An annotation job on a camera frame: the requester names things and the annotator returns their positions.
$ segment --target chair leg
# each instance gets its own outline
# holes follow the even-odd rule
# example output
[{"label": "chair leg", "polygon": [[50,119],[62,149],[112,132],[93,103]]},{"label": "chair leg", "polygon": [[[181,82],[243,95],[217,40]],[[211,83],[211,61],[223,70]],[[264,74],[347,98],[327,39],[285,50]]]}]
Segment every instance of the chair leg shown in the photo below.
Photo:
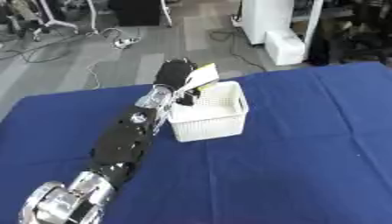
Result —
[{"label": "chair leg", "polygon": [[166,6],[165,0],[161,0],[161,7],[162,7],[162,12],[164,13],[164,16],[166,17],[167,20],[167,26],[173,27],[172,18],[170,17],[170,13],[169,13],[169,7]]},{"label": "chair leg", "polygon": [[96,9],[93,0],[87,0],[87,3],[91,13],[91,29],[93,30],[93,33],[98,34],[99,32],[96,29]]}]

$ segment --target gray carpet floor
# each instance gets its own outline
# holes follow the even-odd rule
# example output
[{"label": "gray carpet floor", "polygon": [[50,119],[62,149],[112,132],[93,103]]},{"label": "gray carpet floor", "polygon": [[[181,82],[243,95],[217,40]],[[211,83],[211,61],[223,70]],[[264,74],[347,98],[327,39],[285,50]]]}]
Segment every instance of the gray carpet floor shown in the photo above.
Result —
[{"label": "gray carpet floor", "polygon": [[[230,32],[234,29],[229,15],[236,12],[238,5],[238,0],[182,0],[171,7],[172,28],[165,26],[164,19],[159,27],[122,27],[124,38],[138,34],[143,38],[123,51],[112,47],[111,38],[93,36],[69,44],[48,46],[31,57],[32,60],[45,60],[68,53],[55,61],[26,63],[21,57],[0,60],[0,120],[27,95],[94,88],[95,80],[87,70],[94,64],[101,88],[150,84],[165,60],[183,57],[200,65],[216,63],[222,79],[262,72],[257,66],[232,56],[229,52],[232,45],[230,40],[219,42],[210,39],[213,31]],[[112,20],[110,16],[101,16],[100,28],[111,26],[108,21]],[[68,32],[67,29],[60,29],[62,35],[68,35]],[[43,35],[40,43],[27,39],[23,45],[30,48],[59,39],[62,37],[53,31]],[[0,58],[9,55],[4,51],[20,45],[19,42],[9,43],[0,50]],[[233,50],[268,71],[296,67],[274,66],[262,47],[251,47],[241,34],[238,34]]]}]

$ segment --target blue tablecloth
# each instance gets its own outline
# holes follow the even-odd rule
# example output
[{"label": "blue tablecloth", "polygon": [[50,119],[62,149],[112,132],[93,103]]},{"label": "blue tablecloth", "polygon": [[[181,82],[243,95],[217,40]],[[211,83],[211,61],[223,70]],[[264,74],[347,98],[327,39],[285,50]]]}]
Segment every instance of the blue tablecloth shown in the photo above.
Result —
[{"label": "blue tablecloth", "polygon": [[[176,142],[166,125],[104,223],[392,223],[392,73],[378,63],[238,79],[241,136]],[[0,223],[46,181],[69,183],[150,87],[27,97],[0,125]]]}]

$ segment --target black cable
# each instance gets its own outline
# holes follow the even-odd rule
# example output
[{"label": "black cable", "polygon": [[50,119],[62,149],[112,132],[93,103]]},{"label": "black cable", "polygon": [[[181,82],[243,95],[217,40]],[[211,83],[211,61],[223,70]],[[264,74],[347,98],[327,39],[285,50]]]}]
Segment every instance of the black cable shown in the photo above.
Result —
[{"label": "black cable", "polygon": [[[70,50],[70,48],[71,48],[70,45],[71,45],[73,42],[78,41],[78,40],[82,40],[82,39],[84,39],[84,38],[86,37],[86,36],[79,36],[79,37],[81,37],[81,38],[77,38],[77,39],[74,39],[74,40],[72,40],[72,41],[67,41],[67,40],[69,40],[69,39],[72,39],[72,38],[78,37],[78,36],[79,36],[79,35],[73,35],[73,36],[65,37],[65,38],[63,38],[63,39],[61,39],[61,40],[54,41],[54,42],[52,42],[52,43],[45,44],[45,45],[42,45],[42,46],[34,47],[34,48],[32,48],[32,49],[28,49],[28,50],[25,50],[25,51],[8,50],[8,51],[5,51],[5,53],[14,53],[14,54],[11,55],[11,56],[2,57],[2,58],[0,58],[0,60],[7,60],[7,59],[11,59],[11,58],[14,58],[14,57],[17,57],[17,56],[21,56],[22,59],[23,59],[26,63],[45,63],[45,62],[50,62],[50,61],[54,61],[54,60],[59,60],[59,59],[61,59],[61,58],[63,58],[63,57],[66,57],[66,56],[71,52],[71,50]],[[62,53],[61,55],[56,56],[56,57],[53,57],[53,58],[50,58],[50,59],[31,60],[32,56],[33,56],[35,53],[37,53],[38,50],[43,49],[43,48],[46,48],[46,47],[48,47],[48,46],[53,46],[53,45],[56,45],[56,44],[63,44],[63,43],[67,44],[66,52],[65,52],[65,53]]]},{"label": "black cable", "polygon": [[[223,37],[217,38],[216,35],[218,35],[218,34],[222,35]],[[235,48],[235,39],[237,37],[243,38],[243,35],[240,35],[237,31],[212,31],[209,33],[209,36],[210,36],[210,39],[218,41],[218,42],[226,42],[229,39],[232,39],[231,46],[229,48],[229,53],[232,56],[241,59],[242,61],[244,61],[245,63],[247,63],[251,66],[258,67],[264,72],[266,71],[265,67],[258,65],[256,63],[253,63],[253,62],[249,61],[248,59],[246,59],[245,57],[243,57],[242,55],[235,53],[235,49],[234,49]]]}]

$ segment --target cable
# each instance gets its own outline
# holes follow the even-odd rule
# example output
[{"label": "cable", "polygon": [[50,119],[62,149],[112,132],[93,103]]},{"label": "cable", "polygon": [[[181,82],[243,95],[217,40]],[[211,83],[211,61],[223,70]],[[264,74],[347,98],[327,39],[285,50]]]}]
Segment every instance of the cable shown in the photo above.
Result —
[{"label": "cable", "polygon": [[[216,36],[214,36],[216,34],[223,35],[223,37],[217,38]],[[242,61],[244,61],[245,63],[247,63],[251,66],[258,67],[264,72],[266,71],[266,69],[263,66],[258,65],[256,63],[253,63],[253,62],[249,61],[248,59],[246,59],[245,57],[243,57],[242,55],[235,53],[235,49],[234,49],[235,48],[235,38],[236,37],[243,37],[243,35],[239,35],[239,33],[237,31],[212,31],[209,33],[209,36],[210,36],[210,39],[215,40],[215,41],[219,41],[219,42],[226,42],[229,39],[232,39],[232,43],[229,48],[229,53],[232,56],[241,59]]]},{"label": "cable", "polygon": [[[90,32],[90,33],[87,33],[86,36],[87,37],[91,37],[91,36],[94,36],[94,35],[101,35],[105,39],[107,39],[109,37],[109,35],[106,35],[106,33],[107,32],[112,32],[112,31],[116,32],[115,37],[112,39],[113,47],[116,50],[118,50],[118,51],[123,50],[123,49],[119,49],[119,48],[116,47],[116,41],[120,39],[120,37],[123,35],[123,33],[125,33],[125,31],[120,30],[118,28],[115,28],[115,27],[107,28],[107,29],[105,29],[105,30],[103,30],[103,31],[101,31],[99,33]],[[137,28],[137,37],[130,37],[129,39],[137,39],[137,41],[135,41],[132,45],[134,45],[135,43],[139,42],[141,40],[140,28]],[[94,69],[98,65],[98,63],[101,63],[101,62],[105,61],[105,59],[98,59],[97,61],[95,61],[94,63],[91,63],[89,66],[86,67],[88,73],[93,75],[93,79],[94,79],[94,82],[96,84],[95,87],[93,87],[93,89],[98,89],[98,88],[102,87],[102,84],[101,84],[101,82],[99,80],[98,74],[94,71]]]},{"label": "cable", "polygon": [[[80,38],[77,38],[77,39],[72,40],[72,41],[67,41],[67,40],[69,40],[69,39],[73,39],[74,37],[80,37]],[[61,40],[54,41],[54,42],[52,42],[52,43],[45,44],[45,45],[42,45],[42,46],[34,47],[34,48],[32,48],[32,49],[28,49],[28,50],[25,50],[25,51],[8,50],[8,51],[5,51],[5,53],[14,53],[14,54],[11,55],[11,56],[2,57],[2,58],[0,58],[0,60],[11,59],[11,58],[17,57],[17,56],[19,56],[19,55],[22,57],[22,59],[23,59],[26,63],[45,63],[45,62],[49,62],[49,61],[58,60],[58,59],[61,59],[61,58],[65,57],[65,56],[67,56],[67,55],[71,52],[70,46],[69,46],[71,43],[73,43],[73,42],[75,42],[75,41],[78,41],[78,40],[81,40],[81,39],[84,39],[84,38],[85,38],[85,36],[73,35],[73,36],[65,37],[65,38],[63,38],[63,39],[61,39]],[[54,57],[54,58],[50,58],[50,59],[31,60],[32,56],[33,56],[35,53],[37,53],[37,50],[43,49],[43,48],[48,47],[48,46],[53,46],[53,45],[56,45],[56,44],[63,44],[63,43],[68,44],[65,53],[62,53],[61,55],[56,56],[56,57]]]}]

